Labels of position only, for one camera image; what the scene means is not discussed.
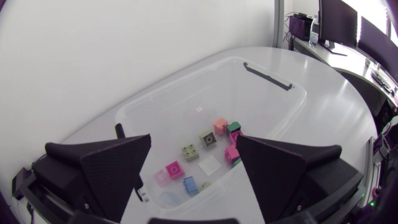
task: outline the olive green toy block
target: olive green toy block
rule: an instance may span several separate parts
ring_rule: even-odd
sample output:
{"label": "olive green toy block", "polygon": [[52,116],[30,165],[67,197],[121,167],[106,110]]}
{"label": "olive green toy block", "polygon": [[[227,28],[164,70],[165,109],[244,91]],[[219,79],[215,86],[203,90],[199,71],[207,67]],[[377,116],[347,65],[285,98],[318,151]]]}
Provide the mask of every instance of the olive green toy block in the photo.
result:
{"label": "olive green toy block", "polygon": [[201,185],[201,188],[199,189],[199,192],[202,192],[203,190],[205,190],[206,188],[208,188],[210,185],[211,185],[210,182],[204,182],[204,183]]}
{"label": "olive green toy block", "polygon": [[193,144],[185,146],[181,150],[182,154],[184,155],[184,158],[188,162],[199,158],[199,153]]}
{"label": "olive green toy block", "polygon": [[205,148],[214,146],[217,142],[216,136],[212,131],[206,131],[202,133],[201,135],[199,135],[199,138]]}

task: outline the plastic bin handle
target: plastic bin handle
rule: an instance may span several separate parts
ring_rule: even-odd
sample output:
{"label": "plastic bin handle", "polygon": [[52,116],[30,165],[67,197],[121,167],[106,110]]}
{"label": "plastic bin handle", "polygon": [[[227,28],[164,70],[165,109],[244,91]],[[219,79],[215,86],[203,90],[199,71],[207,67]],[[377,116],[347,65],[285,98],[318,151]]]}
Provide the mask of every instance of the plastic bin handle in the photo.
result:
{"label": "plastic bin handle", "polygon": [[248,72],[251,72],[251,73],[253,73],[253,74],[255,74],[255,75],[258,75],[258,76],[260,76],[261,78],[263,78],[263,79],[265,79],[265,80],[268,80],[268,81],[272,82],[273,84],[275,84],[275,85],[281,87],[282,89],[284,89],[284,90],[286,90],[286,91],[288,91],[289,89],[291,89],[291,88],[293,87],[292,84],[290,84],[289,86],[287,86],[287,85],[281,83],[280,81],[273,79],[273,78],[270,77],[269,75],[265,75],[265,74],[263,74],[263,73],[261,73],[261,72],[255,70],[255,69],[253,69],[253,68],[249,68],[247,62],[244,62],[244,63],[243,63],[243,66],[246,68],[246,70],[247,70]]}

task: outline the water bottle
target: water bottle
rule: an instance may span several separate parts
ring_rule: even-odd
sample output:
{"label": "water bottle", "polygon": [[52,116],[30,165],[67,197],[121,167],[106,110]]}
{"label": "water bottle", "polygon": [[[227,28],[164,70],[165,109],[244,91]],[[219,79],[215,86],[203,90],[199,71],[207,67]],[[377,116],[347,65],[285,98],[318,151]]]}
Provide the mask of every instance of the water bottle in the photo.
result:
{"label": "water bottle", "polygon": [[310,46],[317,47],[318,44],[318,36],[319,36],[319,22],[318,16],[315,15],[311,24],[311,32],[310,32]]}

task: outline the white wall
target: white wall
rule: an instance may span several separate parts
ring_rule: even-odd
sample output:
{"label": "white wall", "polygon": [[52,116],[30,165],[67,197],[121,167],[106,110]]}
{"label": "white wall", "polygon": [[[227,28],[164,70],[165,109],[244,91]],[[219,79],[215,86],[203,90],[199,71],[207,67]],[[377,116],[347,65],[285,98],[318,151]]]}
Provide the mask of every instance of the white wall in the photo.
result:
{"label": "white wall", "polygon": [[292,11],[302,12],[311,16],[318,15],[319,0],[292,0]]}
{"label": "white wall", "polygon": [[0,191],[118,102],[220,51],[271,46],[273,0],[8,0],[0,13]]}

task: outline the magenta toy block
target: magenta toy block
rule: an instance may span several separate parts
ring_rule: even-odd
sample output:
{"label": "magenta toy block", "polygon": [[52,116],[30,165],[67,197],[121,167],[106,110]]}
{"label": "magenta toy block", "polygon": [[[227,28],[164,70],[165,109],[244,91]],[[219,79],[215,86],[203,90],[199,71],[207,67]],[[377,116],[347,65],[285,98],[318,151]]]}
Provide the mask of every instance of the magenta toy block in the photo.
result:
{"label": "magenta toy block", "polygon": [[169,173],[171,179],[176,179],[184,175],[184,171],[182,170],[178,161],[174,161],[166,166],[166,170]]}
{"label": "magenta toy block", "polygon": [[214,132],[218,135],[223,135],[226,131],[227,125],[228,122],[224,118],[219,119],[214,123]]}
{"label": "magenta toy block", "polygon": [[227,146],[224,151],[224,156],[230,164],[233,163],[236,159],[239,159],[239,153],[238,150],[235,148],[235,145],[232,144],[230,146]]}
{"label": "magenta toy block", "polygon": [[170,177],[164,170],[159,170],[154,174],[154,179],[159,187],[165,187],[170,182]]}
{"label": "magenta toy block", "polygon": [[229,134],[229,141],[231,144],[236,145],[236,139],[238,138],[238,135],[243,135],[242,131],[235,131],[234,133]]}

